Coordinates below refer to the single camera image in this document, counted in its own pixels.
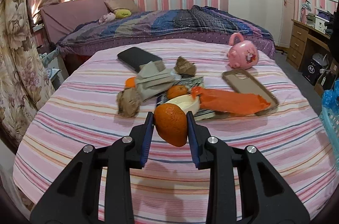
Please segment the small orange fruit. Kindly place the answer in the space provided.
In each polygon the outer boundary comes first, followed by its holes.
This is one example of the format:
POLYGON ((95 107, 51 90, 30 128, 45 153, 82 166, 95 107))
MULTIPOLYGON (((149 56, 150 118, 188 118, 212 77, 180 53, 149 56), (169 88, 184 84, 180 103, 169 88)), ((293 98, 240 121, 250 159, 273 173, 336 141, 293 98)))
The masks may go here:
POLYGON ((181 95, 186 95, 189 93, 189 90, 184 85, 174 85, 167 90, 167 98, 169 100, 179 97, 181 95))

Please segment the pink striped bed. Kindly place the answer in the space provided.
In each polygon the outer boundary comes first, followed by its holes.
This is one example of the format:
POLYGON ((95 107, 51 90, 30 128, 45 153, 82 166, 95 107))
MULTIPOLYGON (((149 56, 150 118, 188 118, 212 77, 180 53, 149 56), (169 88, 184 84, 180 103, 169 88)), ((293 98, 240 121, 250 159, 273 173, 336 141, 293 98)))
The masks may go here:
MULTIPOLYGON (((142 124, 155 109, 150 99, 137 117, 117 113, 117 94, 133 76, 117 58, 123 47, 95 53, 71 74, 38 111, 15 157, 13 179, 33 202, 87 144, 113 144, 142 124)), ((250 73, 279 102, 263 116, 204 120, 213 136, 236 148, 254 145, 316 216, 334 194, 338 173, 325 129, 308 101, 283 70, 264 53, 250 73)), ((204 223, 210 173, 197 170, 190 147, 173 147, 153 134, 149 158, 131 172, 137 223, 204 223)))

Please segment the brown pillow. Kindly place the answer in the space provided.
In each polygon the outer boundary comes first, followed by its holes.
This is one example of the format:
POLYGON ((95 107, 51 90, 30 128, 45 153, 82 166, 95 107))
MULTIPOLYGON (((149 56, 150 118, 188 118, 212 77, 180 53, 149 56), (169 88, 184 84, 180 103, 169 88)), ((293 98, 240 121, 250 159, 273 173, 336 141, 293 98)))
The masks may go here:
POLYGON ((121 9, 129 10, 131 13, 140 12, 133 0, 105 0, 104 3, 111 12, 121 9))

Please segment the pink piggy bank toy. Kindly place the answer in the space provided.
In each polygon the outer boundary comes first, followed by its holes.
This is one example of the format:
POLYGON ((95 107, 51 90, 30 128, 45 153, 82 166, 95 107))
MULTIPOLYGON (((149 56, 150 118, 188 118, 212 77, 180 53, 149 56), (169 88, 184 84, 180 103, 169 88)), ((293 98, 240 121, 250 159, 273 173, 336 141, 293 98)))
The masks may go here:
POLYGON ((245 40, 241 33, 233 33, 230 36, 229 45, 231 48, 227 57, 231 68, 249 69, 257 65, 259 60, 258 50, 250 40, 245 40))

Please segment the brown crumpled sock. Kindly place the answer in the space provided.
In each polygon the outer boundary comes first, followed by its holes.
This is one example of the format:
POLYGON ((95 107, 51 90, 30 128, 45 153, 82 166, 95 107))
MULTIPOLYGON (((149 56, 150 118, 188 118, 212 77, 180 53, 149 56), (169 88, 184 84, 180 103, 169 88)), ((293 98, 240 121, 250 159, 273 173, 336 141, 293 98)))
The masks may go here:
POLYGON ((183 57, 178 57, 174 70, 182 76, 195 76, 196 66, 183 57))

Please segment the purple blanket bed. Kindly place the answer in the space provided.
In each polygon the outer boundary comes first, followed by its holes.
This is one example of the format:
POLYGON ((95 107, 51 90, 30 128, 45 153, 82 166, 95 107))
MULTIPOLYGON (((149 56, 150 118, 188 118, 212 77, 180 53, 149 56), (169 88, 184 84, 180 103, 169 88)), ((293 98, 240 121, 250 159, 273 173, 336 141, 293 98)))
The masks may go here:
POLYGON ((58 40, 56 47, 63 55, 92 56, 108 48, 162 39, 228 44, 235 32, 242 33, 258 50, 273 57, 275 44, 268 30, 226 11, 197 5, 188 10, 138 12, 103 24, 98 21, 80 24, 58 40))

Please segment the pink plush toy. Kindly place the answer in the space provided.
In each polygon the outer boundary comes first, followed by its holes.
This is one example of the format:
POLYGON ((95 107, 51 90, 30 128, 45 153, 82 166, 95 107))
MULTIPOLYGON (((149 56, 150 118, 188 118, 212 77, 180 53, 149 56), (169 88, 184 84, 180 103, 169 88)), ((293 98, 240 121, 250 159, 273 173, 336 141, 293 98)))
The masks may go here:
POLYGON ((105 24, 105 23, 108 23, 108 22, 112 22, 116 19, 116 16, 114 13, 110 12, 108 14, 105 14, 103 16, 100 17, 98 23, 99 24, 105 24))

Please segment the yellow plush toy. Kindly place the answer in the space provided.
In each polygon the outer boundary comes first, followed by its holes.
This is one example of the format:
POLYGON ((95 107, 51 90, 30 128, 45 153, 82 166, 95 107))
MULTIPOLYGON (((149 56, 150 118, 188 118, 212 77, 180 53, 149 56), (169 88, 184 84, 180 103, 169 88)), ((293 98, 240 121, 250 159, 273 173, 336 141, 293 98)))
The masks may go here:
POLYGON ((131 11, 129 9, 116 9, 113 11, 116 19, 124 19, 131 16, 131 11))

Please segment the blue plastic trash basket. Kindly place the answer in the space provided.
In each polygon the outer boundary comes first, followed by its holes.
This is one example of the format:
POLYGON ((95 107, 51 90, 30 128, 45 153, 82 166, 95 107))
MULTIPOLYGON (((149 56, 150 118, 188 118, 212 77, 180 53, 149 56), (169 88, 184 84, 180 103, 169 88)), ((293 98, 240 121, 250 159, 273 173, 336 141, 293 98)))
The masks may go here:
POLYGON ((338 170, 339 161, 339 107, 338 107, 338 79, 334 82, 334 86, 330 90, 326 90, 322 96, 322 111, 320 119, 328 135, 334 158, 336 161, 336 169, 338 170))

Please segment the brown phone case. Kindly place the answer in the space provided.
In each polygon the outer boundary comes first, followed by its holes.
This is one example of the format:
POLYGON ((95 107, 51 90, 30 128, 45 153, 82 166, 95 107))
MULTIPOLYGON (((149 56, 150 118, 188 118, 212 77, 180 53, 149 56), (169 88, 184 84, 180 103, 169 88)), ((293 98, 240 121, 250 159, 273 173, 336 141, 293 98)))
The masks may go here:
POLYGON ((271 103, 267 109, 259 111, 255 115, 266 115, 278 107, 278 99, 246 70, 235 69, 223 72, 221 77, 235 92, 260 95, 271 103))

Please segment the black wallet case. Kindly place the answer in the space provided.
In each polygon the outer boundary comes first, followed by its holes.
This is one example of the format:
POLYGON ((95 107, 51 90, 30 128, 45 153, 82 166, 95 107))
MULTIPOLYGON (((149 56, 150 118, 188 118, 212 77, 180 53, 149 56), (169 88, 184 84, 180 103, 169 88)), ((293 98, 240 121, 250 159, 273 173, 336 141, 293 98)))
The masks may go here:
POLYGON ((140 66, 162 60, 160 57, 138 47, 131 47, 118 53, 117 58, 137 73, 140 71, 140 66))

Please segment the mauve headboard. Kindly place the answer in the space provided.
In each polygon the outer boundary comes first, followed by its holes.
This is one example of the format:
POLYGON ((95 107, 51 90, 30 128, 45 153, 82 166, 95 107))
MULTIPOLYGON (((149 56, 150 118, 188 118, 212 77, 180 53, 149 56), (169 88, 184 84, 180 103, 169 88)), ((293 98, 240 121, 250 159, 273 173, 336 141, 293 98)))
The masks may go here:
POLYGON ((72 0, 44 6, 40 13, 49 41, 57 43, 80 24, 97 21, 101 16, 107 14, 109 10, 105 1, 72 0))

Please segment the orange peel piece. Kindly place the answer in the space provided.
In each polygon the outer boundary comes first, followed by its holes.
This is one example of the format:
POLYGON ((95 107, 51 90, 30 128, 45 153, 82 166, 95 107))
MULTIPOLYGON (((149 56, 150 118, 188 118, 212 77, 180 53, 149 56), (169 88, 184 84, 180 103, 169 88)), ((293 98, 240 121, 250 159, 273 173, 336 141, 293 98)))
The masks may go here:
POLYGON ((156 107, 154 112, 158 135, 175 147, 182 147, 187 142, 187 117, 175 104, 165 103, 156 107))

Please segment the black patterned magazine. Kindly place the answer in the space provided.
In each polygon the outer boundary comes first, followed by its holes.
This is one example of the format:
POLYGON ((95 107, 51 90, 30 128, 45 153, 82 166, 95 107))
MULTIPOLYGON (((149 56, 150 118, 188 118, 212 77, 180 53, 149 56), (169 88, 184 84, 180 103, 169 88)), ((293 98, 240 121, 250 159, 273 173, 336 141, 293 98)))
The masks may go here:
MULTIPOLYGON (((181 79, 179 81, 175 81, 174 85, 184 85, 184 86, 186 86, 187 89, 189 90, 188 94, 191 95, 191 89, 193 87, 196 87, 196 86, 204 87, 203 82, 204 82, 204 79, 203 79, 202 76, 200 76, 200 77, 196 76, 196 77, 184 78, 184 79, 181 79)), ((159 105, 164 104, 167 101, 169 101, 166 93, 167 93, 167 90, 157 97, 156 106, 159 106, 159 105)), ((193 116, 194 116, 195 121, 200 121, 200 120, 211 119, 211 118, 215 117, 215 112, 212 111, 212 110, 200 108, 199 111, 193 116)))

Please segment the orange plastic bag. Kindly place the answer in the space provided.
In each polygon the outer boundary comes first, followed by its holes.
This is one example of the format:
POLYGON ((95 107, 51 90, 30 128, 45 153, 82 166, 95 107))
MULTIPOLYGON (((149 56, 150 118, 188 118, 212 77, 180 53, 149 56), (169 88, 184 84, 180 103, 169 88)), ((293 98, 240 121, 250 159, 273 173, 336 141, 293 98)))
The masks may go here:
POLYGON ((195 86, 191 89, 193 98, 199 97, 200 108, 236 115, 252 115, 267 109, 271 103, 257 94, 243 94, 226 90, 205 89, 195 86))

